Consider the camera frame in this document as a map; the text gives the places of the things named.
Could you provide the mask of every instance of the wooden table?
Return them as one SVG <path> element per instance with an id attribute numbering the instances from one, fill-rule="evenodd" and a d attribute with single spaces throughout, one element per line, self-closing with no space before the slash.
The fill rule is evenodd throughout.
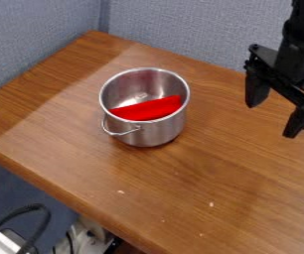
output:
<path id="1" fill-rule="evenodd" d="M 185 130 L 159 148 L 100 129 L 100 87 L 137 66 L 175 71 L 192 90 Z M 291 109 L 271 94 L 248 110 L 242 73 L 89 32 L 0 89 L 0 164 L 147 253 L 301 254 Z"/>

